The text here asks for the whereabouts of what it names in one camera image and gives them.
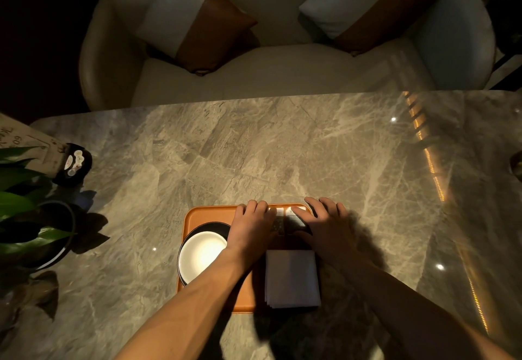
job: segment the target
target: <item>white napkin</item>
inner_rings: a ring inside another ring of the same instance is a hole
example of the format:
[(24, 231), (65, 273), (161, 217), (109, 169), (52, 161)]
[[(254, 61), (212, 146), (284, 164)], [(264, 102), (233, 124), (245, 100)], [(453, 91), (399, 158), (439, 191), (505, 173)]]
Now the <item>white napkin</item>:
[(272, 308), (321, 305), (314, 251), (266, 252), (265, 302)]

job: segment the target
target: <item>plant pot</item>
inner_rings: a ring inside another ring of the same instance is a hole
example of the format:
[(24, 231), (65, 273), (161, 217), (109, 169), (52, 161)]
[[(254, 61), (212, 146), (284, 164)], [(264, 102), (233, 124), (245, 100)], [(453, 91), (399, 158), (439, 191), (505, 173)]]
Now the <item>plant pot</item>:
[(72, 232), (73, 235), (25, 254), (20, 260), (20, 265), (34, 272), (48, 268), (65, 257), (76, 232), (75, 214), (65, 202), (49, 200), (42, 202), (38, 207), (47, 212), (48, 216), (51, 216), (52, 221), (49, 222), (49, 225), (62, 231)]

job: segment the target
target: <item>hand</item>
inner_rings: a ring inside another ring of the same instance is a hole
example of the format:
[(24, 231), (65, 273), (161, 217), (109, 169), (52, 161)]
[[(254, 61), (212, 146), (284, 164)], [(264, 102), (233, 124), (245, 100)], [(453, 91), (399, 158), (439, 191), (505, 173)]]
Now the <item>hand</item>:
[(265, 201), (250, 200), (247, 206), (241, 204), (236, 208), (226, 248), (237, 254), (245, 271), (263, 255), (277, 235), (271, 232), (275, 218), (276, 209), (268, 210)]
[(304, 200), (315, 209), (317, 217), (296, 207), (292, 207), (292, 211), (308, 224), (313, 235), (303, 231), (296, 231), (294, 235), (308, 243), (328, 264), (339, 269), (346, 255), (357, 254), (349, 212), (341, 202), (336, 204), (329, 198), (306, 197)]

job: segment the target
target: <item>potted plant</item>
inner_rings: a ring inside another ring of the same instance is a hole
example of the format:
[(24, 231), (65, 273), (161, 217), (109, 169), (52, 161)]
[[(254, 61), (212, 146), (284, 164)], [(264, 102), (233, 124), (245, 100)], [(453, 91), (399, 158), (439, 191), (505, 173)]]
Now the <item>potted plant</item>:
[(48, 267), (65, 255), (75, 233), (71, 207), (45, 199), (50, 179), (26, 168), (31, 159), (20, 159), (32, 148), (0, 149), (0, 267)]

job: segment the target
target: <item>throw pillow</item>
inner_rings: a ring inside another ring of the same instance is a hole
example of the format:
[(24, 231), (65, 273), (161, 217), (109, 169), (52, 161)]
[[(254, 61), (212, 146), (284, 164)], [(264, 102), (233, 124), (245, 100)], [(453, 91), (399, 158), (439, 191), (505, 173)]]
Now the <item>throw pillow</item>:
[(230, 0), (153, 0), (137, 36), (192, 73), (215, 70), (257, 21)]
[(401, 35), (435, 0), (306, 0), (299, 9), (353, 55)]

